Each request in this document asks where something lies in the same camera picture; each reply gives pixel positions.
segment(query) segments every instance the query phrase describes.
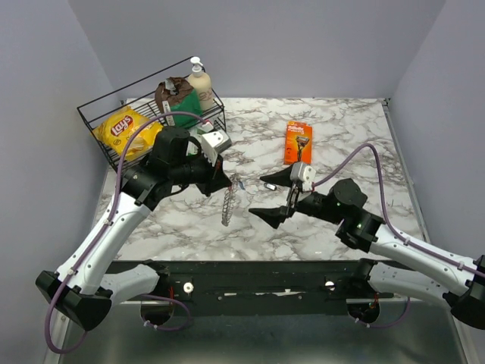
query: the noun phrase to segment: lay's logo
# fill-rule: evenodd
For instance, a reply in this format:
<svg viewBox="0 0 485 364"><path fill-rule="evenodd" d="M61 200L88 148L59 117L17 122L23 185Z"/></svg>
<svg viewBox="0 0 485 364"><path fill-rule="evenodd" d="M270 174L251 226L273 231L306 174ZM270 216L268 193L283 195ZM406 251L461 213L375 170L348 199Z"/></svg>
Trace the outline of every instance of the lay's logo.
<svg viewBox="0 0 485 364"><path fill-rule="evenodd" d="M131 116L126 115L111 128L111 134L115 137L123 133L133 123Z"/></svg>

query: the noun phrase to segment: marble countertop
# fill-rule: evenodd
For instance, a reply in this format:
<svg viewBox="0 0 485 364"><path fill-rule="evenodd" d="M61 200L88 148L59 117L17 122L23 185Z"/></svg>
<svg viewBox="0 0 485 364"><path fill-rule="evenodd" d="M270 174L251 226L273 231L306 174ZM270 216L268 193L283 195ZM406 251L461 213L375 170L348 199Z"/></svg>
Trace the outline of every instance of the marble countertop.
<svg viewBox="0 0 485 364"><path fill-rule="evenodd" d="M381 156L391 221L420 237L405 178L382 105L375 99L223 99L227 132L233 146L223 153L227 175L237 172L246 190L236 193L233 217L221 224L224 191L203 196L196 187L164 199L132 233L117 259L160 260L312 260L375 257L343 245L336 226L302 214L278 230L249 213L249 207L286 204L288 189L270 191L259 177L283 169L286 123L313 127L312 165L318 177L328 175L364 142ZM368 195L365 208L380 213L379 187L370 150L359 153L336 178L318 190L327 193L337 178L351 177ZM99 212L114 191L114 171L106 177Z"/></svg>

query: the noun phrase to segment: yellow chip bag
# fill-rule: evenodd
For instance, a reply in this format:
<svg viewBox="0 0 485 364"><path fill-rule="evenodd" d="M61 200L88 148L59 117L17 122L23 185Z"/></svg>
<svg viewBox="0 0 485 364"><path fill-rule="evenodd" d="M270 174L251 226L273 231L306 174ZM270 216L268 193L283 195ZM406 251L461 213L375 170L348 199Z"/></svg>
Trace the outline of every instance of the yellow chip bag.
<svg viewBox="0 0 485 364"><path fill-rule="evenodd" d="M99 141L121 155L128 139L148 120L146 116L134 111L130 106L125 106L103 121L93 132ZM161 129L161 124L156 121L140 131L130 144L126 160L132 161L148 152L153 147L155 137Z"/></svg>

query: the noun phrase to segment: gillette razor package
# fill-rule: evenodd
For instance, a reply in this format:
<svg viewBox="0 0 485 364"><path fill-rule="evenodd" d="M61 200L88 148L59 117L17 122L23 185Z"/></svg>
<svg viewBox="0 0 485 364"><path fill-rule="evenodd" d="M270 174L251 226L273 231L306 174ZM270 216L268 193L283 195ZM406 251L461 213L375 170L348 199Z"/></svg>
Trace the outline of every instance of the gillette razor package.
<svg viewBox="0 0 485 364"><path fill-rule="evenodd" d="M286 126L285 165L294 162L311 164L312 128L305 123L288 121Z"/></svg>

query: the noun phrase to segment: green bag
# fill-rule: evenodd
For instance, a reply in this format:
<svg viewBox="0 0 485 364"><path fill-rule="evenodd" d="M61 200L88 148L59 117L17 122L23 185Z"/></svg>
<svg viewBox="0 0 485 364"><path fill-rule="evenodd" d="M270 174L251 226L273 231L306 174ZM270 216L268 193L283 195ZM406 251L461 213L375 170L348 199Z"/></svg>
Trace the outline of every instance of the green bag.
<svg viewBox="0 0 485 364"><path fill-rule="evenodd" d="M190 83L183 77L170 77L170 80L174 83L178 94L172 95L165 87L165 82L160 83L155 91L155 102L160 112L164 112L163 101L167 101L171 111L186 111L202 116L199 97L196 90L190 86ZM191 118L190 116L174 116L176 127L188 129L198 122L199 119Z"/></svg>

